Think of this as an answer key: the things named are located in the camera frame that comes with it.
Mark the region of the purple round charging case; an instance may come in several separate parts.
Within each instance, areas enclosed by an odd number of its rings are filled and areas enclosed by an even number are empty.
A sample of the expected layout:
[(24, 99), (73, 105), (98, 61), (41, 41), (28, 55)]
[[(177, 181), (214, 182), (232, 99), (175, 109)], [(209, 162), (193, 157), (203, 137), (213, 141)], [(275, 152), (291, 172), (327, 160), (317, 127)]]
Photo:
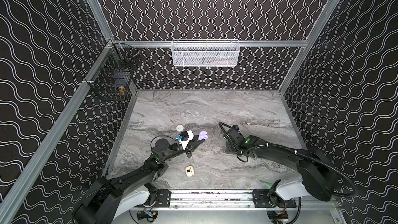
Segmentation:
[(208, 139), (208, 133), (206, 131), (201, 131), (199, 133), (198, 140), (207, 140)]

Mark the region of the white round charging case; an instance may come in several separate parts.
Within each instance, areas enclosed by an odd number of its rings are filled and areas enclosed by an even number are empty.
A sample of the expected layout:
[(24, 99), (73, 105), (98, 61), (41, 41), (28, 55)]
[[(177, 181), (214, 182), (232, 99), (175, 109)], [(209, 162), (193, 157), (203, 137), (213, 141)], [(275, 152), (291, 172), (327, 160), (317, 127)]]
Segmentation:
[(183, 126), (182, 124), (179, 124), (179, 125), (176, 127), (176, 130), (177, 130), (177, 132), (182, 132), (182, 131), (184, 130), (184, 126)]

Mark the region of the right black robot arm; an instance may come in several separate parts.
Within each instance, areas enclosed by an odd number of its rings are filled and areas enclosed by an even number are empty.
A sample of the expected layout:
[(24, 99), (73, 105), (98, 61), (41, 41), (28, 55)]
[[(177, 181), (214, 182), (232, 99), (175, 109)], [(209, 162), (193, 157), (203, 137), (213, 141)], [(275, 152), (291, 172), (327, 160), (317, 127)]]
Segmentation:
[(358, 189), (355, 183), (318, 149), (295, 149), (274, 144), (260, 137), (244, 137), (236, 125), (219, 123), (223, 137), (241, 162), (250, 158), (275, 162), (298, 173), (288, 180), (275, 181), (268, 191), (272, 205), (293, 198), (312, 196), (328, 202), (332, 197), (353, 198)]

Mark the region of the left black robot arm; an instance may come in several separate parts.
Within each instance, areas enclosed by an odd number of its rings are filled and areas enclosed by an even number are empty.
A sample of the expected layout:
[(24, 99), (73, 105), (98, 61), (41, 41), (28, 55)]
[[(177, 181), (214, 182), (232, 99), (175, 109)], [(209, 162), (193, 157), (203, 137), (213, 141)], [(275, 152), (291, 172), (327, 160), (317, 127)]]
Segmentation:
[(208, 139), (207, 133), (190, 137), (182, 132), (176, 143), (170, 144), (167, 136), (159, 137), (151, 148), (148, 159), (138, 169), (123, 176), (98, 178), (72, 213), (74, 224), (110, 224), (117, 217), (122, 199), (139, 187), (161, 177), (168, 168), (167, 161), (182, 154), (192, 153)]

